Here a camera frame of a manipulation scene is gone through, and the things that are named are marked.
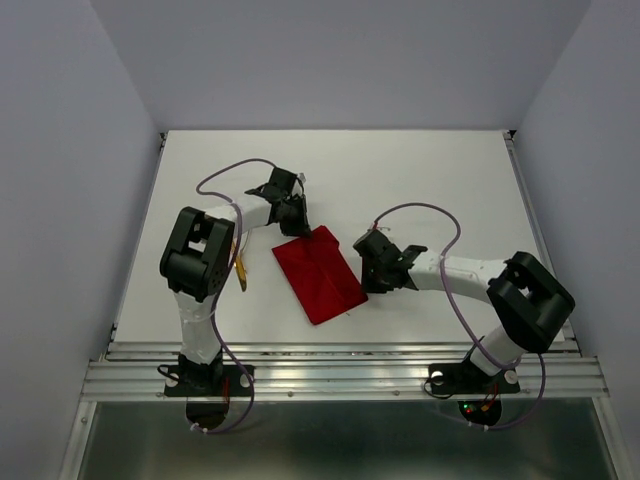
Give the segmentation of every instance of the white table surface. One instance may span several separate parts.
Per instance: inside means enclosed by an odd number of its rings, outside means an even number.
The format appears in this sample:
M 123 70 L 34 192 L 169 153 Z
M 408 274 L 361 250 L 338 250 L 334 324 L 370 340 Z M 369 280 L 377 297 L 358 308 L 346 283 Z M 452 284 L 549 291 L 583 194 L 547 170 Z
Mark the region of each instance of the white table surface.
M 353 242 L 383 210 L 401 202 L 440 205 L 458 217 L 462 238 L 452 255 L 538 255 L 501 132 L 450 131 L 172 131 L 168 135 L 127 291 L 116 342 L 180 342 L 177 306 L 158 266 L 176 216 L 189 205 L 216 205 L 195 193 L 206 175 L 238 160 L 262 157 L 304 172 L 312 228 L 326 225 L 359 278 Z M 233 196 L 264 183 L 270 169 L 250 164 L 207 187 Z M 440 250 L 454 234 L 450 220 L 421 208 L 381 224 L 400 249 Z M 396 291 L 322 325 L 308 321 L 271 248 L 288 242 L 277 225 L 254 231 L 245 254 L 248 289 L 234 274 L 218 306 L 220 331 L 243 343 L 464 342 L 468 338 L 441 292 Z M 478 335 L 499 321 L 492 307 L 458 297 Z M 562 333 L 556 340 L 563 340 Z

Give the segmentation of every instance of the red fabric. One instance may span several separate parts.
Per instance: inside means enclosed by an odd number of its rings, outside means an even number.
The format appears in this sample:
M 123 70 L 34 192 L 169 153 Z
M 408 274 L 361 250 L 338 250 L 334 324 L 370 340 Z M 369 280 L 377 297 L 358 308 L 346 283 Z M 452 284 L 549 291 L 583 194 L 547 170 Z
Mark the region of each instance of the red fabric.
M 331 320 L 367 301 L 347 262 L 338 240 L 325 226 L 311 238 L 275 247 L 275 255 L 302 308 L 314 325 Z

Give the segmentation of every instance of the white wall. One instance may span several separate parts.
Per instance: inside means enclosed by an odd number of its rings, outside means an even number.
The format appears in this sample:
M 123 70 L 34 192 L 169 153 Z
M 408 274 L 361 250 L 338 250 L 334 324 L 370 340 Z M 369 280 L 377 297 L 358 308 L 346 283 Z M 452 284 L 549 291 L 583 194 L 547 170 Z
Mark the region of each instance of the white wall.
M 57 478 L 157 160 L 85 0 L 0 2 L 0 478 Z
M 587 0 L 92 0 L 169 128 L 515 128 Z
M 640 470 L 640 2 L 594 0 L 516 148 L 573 326 L 597 354 Z

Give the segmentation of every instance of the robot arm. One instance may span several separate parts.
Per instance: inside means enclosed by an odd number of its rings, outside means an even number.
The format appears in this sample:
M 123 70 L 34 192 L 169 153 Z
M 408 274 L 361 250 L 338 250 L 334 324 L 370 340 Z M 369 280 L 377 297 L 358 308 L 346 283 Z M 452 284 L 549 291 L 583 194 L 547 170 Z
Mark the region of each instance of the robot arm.
M 302 180 L 297 175 L 274 168 L 266 184 L 234 199 L 242 214 L 242 233 L 278 223 L 284 235 L 309 235 L 306 200 L 298 184 Z M 231 205 L 206 211 L 185 207 L 160 262 L 160 273 L 178 303 L 182 329 L 178 366 L 169 374 L 181 384 L 176 391 L 186 389 L 188 396 L 211 394 L 222 375 L 222 350 L 211 309 L 224 286 L 237 227 Z
M 358 239 L 354 248 L 362 257 L 362 286 L 368 293 L 396 288 L 444 290 L 442 258 L 426 247 L 410 245 L 400 251 L 374 229 Z M 546 352 L 575 307 L 564 287 L 535 257 L 524 252 L 506 261 L 448 257 L 446 275 L 452 293 L 495 308 L 501 325 L 480 343 L 501 364 L 511 364 L 525 352 Z M 459 365 L 431 367 L 443 374 L 440 385 L 433 386 L 437 394 L 482 393 L 504 378 L 502 369 L 475 346 Z M 505 385 L 501 392 L 514 389 L 514 385 Z

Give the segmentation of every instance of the glass panel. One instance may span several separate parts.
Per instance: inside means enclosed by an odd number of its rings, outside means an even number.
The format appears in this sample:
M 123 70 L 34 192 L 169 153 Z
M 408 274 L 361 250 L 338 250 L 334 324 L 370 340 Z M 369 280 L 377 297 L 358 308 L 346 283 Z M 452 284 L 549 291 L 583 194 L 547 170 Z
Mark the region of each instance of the glass panel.
M 531 403 L 504 404 L 503 421 Z M 484 433 L 433 413 L 455 402 L 258 403 L 235 433 L 189 431 L 184 404 L 98 407 L 80 478 L 611 478 L 588 399 L 546 400 L 527 423 Z

